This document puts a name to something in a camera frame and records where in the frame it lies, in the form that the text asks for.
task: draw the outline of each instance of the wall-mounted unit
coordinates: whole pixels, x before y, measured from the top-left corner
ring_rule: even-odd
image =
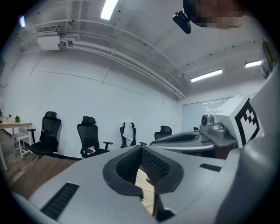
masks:
[[[37,29],[37,41],[42,50],[59,50],[60,26],[45,26]]]

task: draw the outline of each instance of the wooden floor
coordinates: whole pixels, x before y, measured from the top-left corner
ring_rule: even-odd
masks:
[[[0,170],[8,187],[11,188],[14,183],[39,160],[39,156],[27,153],[23,156],[23,158],[21,158],[19,150],[17,150],[15,154],[12,137],[1,129],[0,141],[4,159],[8,168],[8,170],[5,171],[2,162],[0,162]]]

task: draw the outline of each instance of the black slot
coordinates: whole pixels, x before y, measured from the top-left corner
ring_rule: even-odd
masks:
[[[202,167],[207,170],[213,170],[216,172],[220,172],[220,170],[222,169],[222,167],[220,167],[220,166],[213,166],[213,165],[206,164],[206,163],[201,164],[199,167]]]
[[[76,184],[65,184],[41,209],[41,211],[50,218],[57,220],[78,188],[79,186]]]

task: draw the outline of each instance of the white chair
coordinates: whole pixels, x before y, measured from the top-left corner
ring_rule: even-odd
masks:
[[[18,145],[19,145],[19,148],[15,148],[14,147],[14,153],[16,153],[16,150],[19,149],[20,153],[21,153],[21,158],[23,158],[23,156],[27,153],[30,152],[30,150],[26,151],[25,150],[25,142],[23,141],[24,139],[28,139],[29,138],[29,135],[26,134],[25,132],[27,132],[27,130],[25,130],[26,128],[19,128],[19,133],[16,133],[16,134],[12,134],[12,138],[13,140],[16,139],[18,141]]]

